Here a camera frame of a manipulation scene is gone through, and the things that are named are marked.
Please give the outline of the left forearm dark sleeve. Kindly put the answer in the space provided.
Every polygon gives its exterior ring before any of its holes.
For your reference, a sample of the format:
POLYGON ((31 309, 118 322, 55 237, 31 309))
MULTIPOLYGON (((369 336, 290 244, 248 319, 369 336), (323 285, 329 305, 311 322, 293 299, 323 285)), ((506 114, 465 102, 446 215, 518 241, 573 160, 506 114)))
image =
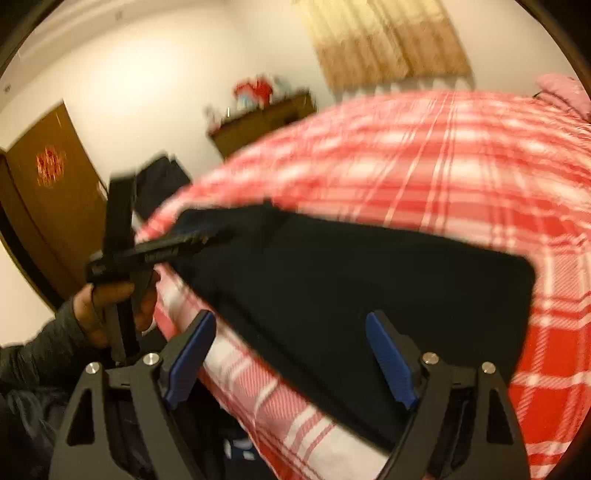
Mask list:
POLYGON ((1 348, 1 395, 40 389, 71 392, 84 368, 95 361, 110 363, 110 348, 90 342, 70 299, 32 340, 1 348))

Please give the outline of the person's left hand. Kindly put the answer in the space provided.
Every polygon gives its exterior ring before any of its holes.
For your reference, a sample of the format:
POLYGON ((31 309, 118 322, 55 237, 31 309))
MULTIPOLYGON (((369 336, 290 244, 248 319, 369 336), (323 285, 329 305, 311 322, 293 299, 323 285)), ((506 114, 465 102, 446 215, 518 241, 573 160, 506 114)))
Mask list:
MULTIPOLYGON (((138 310, 134 313, 135 328, 138 332, 145 332, 152 324, 157 302, 156 286, 159 280, 160 275, 152 271, 138 310)), ((128 299, 133 292, 132 282, 115 282, 98 286, 87 284, 74 296, 74 316, 93 347, 106 348, 110 345, 103 310, 128 299)))

